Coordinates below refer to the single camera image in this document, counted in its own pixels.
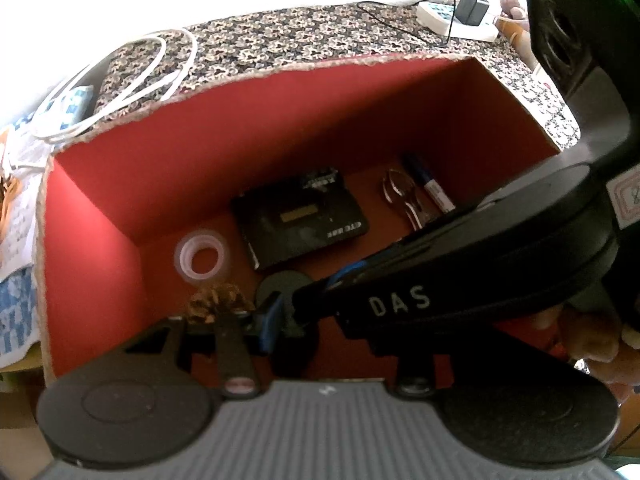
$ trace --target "marker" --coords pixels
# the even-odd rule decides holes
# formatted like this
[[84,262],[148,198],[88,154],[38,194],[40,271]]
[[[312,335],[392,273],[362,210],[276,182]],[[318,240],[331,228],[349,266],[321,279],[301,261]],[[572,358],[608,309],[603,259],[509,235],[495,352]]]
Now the marker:
[[443,213],[448,213],[456,208],[417,154],[403,153],[400,161],[404,170],[415,180],[418,186],[421,186],[427,192]]

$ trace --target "human hand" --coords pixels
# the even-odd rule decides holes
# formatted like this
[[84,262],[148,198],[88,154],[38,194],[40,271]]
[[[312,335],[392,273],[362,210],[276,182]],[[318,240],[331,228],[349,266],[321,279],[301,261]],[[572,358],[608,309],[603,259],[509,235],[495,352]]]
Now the human hand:
[[558,322],[560,338],[574,359],[585,359],[591,375],[605,383],[621,404],[640,384],[640,333],[606,313],[584,314],[557,305],[532,318],[536,329]]

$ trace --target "coiled white cable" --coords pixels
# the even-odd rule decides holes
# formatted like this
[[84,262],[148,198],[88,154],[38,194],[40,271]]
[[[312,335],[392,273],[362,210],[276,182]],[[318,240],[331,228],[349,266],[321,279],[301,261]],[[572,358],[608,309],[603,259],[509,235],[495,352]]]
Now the coiled white cable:
[[[175,70],[170,74],[164,76],[160,81],[149,85],[142,90],[139,90],[136,93],[133,93],[142,83],[146,80],[147,77],[156,69],[156,67],[162,61],[166,53],[166,41],[158,36],[158,34],[162,32],[181,32],[185,34],[191,40],[191,53],[187,58],[187,61],[184,63],[183,67],[180,70]],[[174,92],[177,90],[180,83],[187,77],[189,70],[193,66],[195,61],[195,57],[198,53],[198,41],[196,37],[188,30],[184,28],[168,28],[165,30],[158,30],[157,32],[152,32],[150,34],[145,34],[140,38],[136,38],[135,40],[128,41],[127,43],[135,43],[137,41],[155,41],[160,44],[160,50],[158,54],[153,59],[153,61],[143,70],[143,72],[137,76],[131,84],[129,84],[117,97],[107,103],[104,108],[102,108],[99,112],[95,113],[91,117],[86,118],[85,120],[80,121],[79,123],[72,124],[71,126],[60,130],[60,124],[56,124],[56,117],[58,114],[55,113],[56,110],[60,110],[62,108],[62,101],[66,94],[72,91],[76,83],[80,81],[88,72],[90,72],[94,66],[100,63],[106,56],[101,56],[96,61],[89,63],[82,70],[77,72],[71,78],[61,81],[44,99],[44,101],[40,104],[38,109],[33,115],[33,119],[31,120],[30,126],[30,134],[37,139],[40,139],[48,144],[57,144],[59,142],[63,142],[65,140],[72,139],[73,137],[77,137],[81,135],[85,131],[87,131],[91,126],[97,123],[101,118],[124,108],[125,106],[131,104],[133,101],[144,97],[145,95],[154,92],[155,90],[162,88],[163,86],[170,85],[167,91],[160,98],[161,101],[165,101],[170,98]],[[50,106],[47,111],[47,106],[49,102],[54,100],[53,104]]]

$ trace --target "tape roll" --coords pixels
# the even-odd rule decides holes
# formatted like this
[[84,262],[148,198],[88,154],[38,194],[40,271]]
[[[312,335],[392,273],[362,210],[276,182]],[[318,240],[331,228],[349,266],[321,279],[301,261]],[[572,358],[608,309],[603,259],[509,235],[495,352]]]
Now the tape roll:
[[[214,249],[218,260],[207,272],[193,270],[193,257],[203,249]],[[210,229],[199,229],[187,234],[178,242],[174,253],[175,270],[183,280],[191,285],[203,285],[207,282],[222,282],[229,272],[229,250],[224,237]]]

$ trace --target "red box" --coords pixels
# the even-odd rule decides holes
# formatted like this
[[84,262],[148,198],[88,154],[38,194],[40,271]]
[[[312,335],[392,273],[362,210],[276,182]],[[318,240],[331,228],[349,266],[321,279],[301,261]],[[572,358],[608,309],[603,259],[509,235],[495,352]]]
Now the red box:
[[[50,162],[38,212],[38,280],[48,378],[100,355],[194,292],[175,245],[195,228],[228,241],[230,280],[252,271],[228,209],[242,190],[335,166],[368,234],[290,263],[322,278],[409,232],[382,200],[386,168],[414,150],[456,204],[557,153],[516,98],[474,59],[406,56],[287,66],[221,80],[105,124]],[[211,364],[194,359],[210,382]],[[310,377],[393,376],[394,360],[321,323]]]

